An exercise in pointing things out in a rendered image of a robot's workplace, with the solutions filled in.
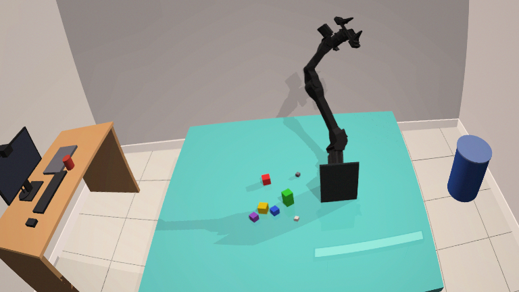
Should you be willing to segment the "blue block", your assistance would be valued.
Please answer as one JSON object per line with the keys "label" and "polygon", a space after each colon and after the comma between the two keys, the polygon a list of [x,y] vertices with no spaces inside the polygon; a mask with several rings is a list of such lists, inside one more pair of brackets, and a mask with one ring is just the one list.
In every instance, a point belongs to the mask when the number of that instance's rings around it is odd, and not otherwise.
{"label": "blue block", "polygon": [[276,216],[280,213],[280,209],[276,206],[273,206],[270,208],[270,213],[273,215],[273,216]]}

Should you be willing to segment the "green block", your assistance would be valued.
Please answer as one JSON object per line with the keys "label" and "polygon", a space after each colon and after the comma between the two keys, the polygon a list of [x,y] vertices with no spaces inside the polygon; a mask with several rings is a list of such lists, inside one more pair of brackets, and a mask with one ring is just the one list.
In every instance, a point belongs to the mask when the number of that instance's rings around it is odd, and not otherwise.
{"label": "green block", "polygon": [[290,201],[291,199],[293,199],[293,192],[288,188],[288,189],[285,189],[284,191],[281,191],[281,194],[282,194],[282,198],[288,202]]}
{"label": "green block", "polygon": [[291,200],[288,201],[288,202],[286,202],[284,199],[282,199],[282,200],[283,200],[283,203],[284,203],[287,207],[289,207],[290,205],[294,204],[294,199],[291,199]]}

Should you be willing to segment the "yellow block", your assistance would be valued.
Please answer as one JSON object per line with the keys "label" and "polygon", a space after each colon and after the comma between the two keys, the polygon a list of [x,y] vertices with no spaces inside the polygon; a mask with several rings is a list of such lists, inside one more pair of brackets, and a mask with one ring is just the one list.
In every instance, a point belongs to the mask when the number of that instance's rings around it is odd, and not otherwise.
{"label": "yellow block", "polygon": [[269,209],[268,202],[259,203],[257,209],[259,214],[267,214]]}

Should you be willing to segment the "red block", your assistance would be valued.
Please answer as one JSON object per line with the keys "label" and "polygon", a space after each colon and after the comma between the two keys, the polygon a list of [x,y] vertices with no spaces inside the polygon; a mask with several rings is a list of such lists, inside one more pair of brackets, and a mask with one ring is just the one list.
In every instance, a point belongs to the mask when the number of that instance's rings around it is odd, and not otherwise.
{"label": "red block", "polygon": [[263,181],[264,185],[270,185],[271,184],[270,175],[269,174],[262,175],[262,181]]}

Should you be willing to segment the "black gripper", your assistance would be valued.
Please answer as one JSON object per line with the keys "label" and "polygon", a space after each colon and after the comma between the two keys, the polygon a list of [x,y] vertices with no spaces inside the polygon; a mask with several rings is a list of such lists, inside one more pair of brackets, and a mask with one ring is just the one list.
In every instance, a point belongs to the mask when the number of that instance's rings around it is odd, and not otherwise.
{"label": "black gripper", "polygon": [[349,32],[347,31],[346,27],[344,26],[352,19],[353,18],[342,19],[342,17],[335,16],[334,21],[337,23],[337,25],[340,25],[342,29],[339,29],[339,31],[337,33],[334,33],[334,36],[335,36],[335,39],[339,43],[343,43],[349,38],[348,43],[351,45],[352,48],[357,49],[357,48],[361,47],[360,42],[359,42],[359,37],[362,33],[362,30],[359,31],[358,33],[356,33],[355,35],[351,36],[349,34]]}

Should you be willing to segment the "small purple block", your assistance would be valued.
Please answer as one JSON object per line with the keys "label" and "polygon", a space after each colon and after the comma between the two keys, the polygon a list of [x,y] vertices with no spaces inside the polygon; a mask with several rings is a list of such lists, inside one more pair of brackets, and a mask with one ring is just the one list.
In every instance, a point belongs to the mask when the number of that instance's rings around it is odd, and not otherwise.
{"label": "small purple block", "polygon": [[249,218],[250,218],[250,220],[252,220],[253,222],[256,222],[257,220],[259,220],[259,215],[257,215],[255,212],[252,212],[252,213],[249,215]]}

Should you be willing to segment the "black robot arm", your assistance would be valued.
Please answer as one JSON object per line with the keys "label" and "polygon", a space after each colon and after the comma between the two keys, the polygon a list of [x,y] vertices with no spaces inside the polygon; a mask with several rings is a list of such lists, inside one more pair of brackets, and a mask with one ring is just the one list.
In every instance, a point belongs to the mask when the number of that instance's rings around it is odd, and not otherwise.
{"label": "black robot arm", "polygon": [[316,102],[329,131],[330,144],[326,148],[326,151],[329,154],[328,164],[343,163],[343,151],[347,145],[347,134],[344,129],[341,130],[338,127],[331,109],[326,102],[324,89],[315,71],[315,67],[319,64],[323,56],[332,48],[334,51],[340,50],[338,46],[341,43],[335,39],[333,31],[327,24],[323,24],[323,26],[319,27],[317,30],[324,38],[322,38],[316,54],[303,69],[303,73],[305,74],[305,90]]}

